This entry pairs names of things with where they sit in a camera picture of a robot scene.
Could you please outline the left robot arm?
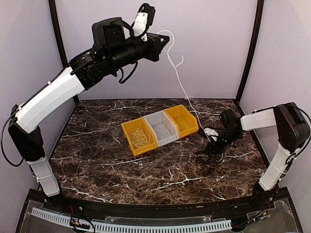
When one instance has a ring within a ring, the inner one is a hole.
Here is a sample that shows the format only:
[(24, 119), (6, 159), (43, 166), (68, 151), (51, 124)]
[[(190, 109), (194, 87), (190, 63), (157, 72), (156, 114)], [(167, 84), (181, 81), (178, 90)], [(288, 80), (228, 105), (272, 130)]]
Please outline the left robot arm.
[(89, 90), (104, 77), (116, 75), (125, 66), (138, 66), (140, 59), (159, 60), (170, 38), (149, 33), (152, 21), (136, 19), (129, 25), (121, 17), (92, 25), (93, 47), (74, 57), (49, 83), (21, 105), (15, 105), (4, 127), (33, 171), (49, 203), (57, 211), (69, 207), (43, 148), (39, 124), (67, 100)]

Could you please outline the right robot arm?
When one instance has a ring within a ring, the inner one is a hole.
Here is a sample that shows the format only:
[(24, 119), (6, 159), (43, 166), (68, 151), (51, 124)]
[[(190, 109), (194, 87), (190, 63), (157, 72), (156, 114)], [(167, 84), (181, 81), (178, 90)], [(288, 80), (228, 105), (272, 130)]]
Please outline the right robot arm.
[(269, 165), (255, 183), (248, 207), (257, 211), (271, 202), (278, 183), (287, 175), (292, 163), (311, 141), (311, 118), (294, 102), (255, 110), (244, 116), (236, 116), (232, 110), (220, 115), (222, 129), (204, 128), (210, 142), (203, 149), (206, 155), (221, 155), (235, 141), (242, 139), (243, 132), (268, 130), (275, 146), (269, 157)]

